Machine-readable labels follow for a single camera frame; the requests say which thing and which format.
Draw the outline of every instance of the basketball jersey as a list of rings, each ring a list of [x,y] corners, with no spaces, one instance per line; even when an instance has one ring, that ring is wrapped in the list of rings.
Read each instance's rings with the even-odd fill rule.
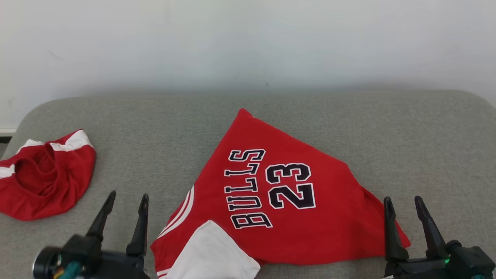
[[[46,143],[29,139],[0,161],[0,212],[27,221],[68,211],[88,188],[95,158],[83,130]]]
[[[344,162],[241,109],[151,249],[168,279],[211,220],[260,264],[326,264],[384,256],[383,219],[383,204]]]

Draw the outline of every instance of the wall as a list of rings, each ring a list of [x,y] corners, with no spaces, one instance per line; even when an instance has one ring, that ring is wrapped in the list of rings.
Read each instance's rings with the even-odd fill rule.
[[[0,0],[0,129],[46,101],[128,86],[463,89],[496,105],[495,10],[492,0]]]

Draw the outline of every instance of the white stripe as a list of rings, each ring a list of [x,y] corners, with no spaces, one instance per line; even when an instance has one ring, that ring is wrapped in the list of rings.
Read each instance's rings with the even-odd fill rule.
[[[11,177],[15,173],[15,165],[11,165],[9,168],[0,167],[0,179]]]
[[[157,237],[157,239],[161,238],[162,236],[166,235],[168,232],[170,232],[173,229],[177,228],[186,219],[186,217],[188,216],[189,212],[191,211],[191,207],[193,207],[193,202],[194,202],[194,185],[191,188],[191,194],[189,196],[189,200],[190,200],[190,202],[187,204],[186,210],[183,213],[183,215],[181,216],[181,218],[179,218],[179,220],[176,223],[174,223],[172,226],[170,226],[168,229],[166,229],[163,233],[161,233]]]
[[[191,199],[189,199],[189,193],[191,191],[188,191],[187,195],[186,195],[186,198],[185,198],[185,201],[183,203],[183,206],[181,207],[181,209],[179,210],[179,212],[176,214],[176,216],[174,216],[174,219],[172,219],[172,221],[170,221],[166,226],[165,228],[159,233],[159,235],[161,233],[163,233],[167,228],[169,228],[178,218],[179,216],[181,216],[181,213],[183,213],[183,211],[185,210],[185,207],[187,206],[187,204],[191,201]]]
[[[169,273],[169,271],[170,271],[170,270],[171,270],[171,269],[164,269],[164,270],[162,270],[162,271],[159,271],[159,272],[157,272],[157,276],[167,274],[167,273]]]
[[[79,130],[72,134],[66,141],[65,144],[51,142],[50,146],[54,151],[73,151],[80,149],[81,147],[89,145],[93,147],[88,139],[88,136],[83,130]]]
[[[18,154],[21,151],[21,149],[23,149],[25,147],[37,146],[37,145],[44,145],[44,143],[41,141],[34,141],[32,139],[28,139],[28,141],[26,141],[26,143],[23,146],[21,146],[21,148],[19,148],[19,150],[15,154]]]

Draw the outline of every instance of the red garment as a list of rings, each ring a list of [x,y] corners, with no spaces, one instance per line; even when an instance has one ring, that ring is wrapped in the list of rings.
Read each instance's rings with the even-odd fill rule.
[[[95,158],[83,130],[44,144],[28,140],[0,161],[0,212],[28,221],[68,211],[88,188]]]
[[[165,278],[212,220],[261,264],[326,264],[384,256],[383,219],[344,162],[242,109],[151,249]]]

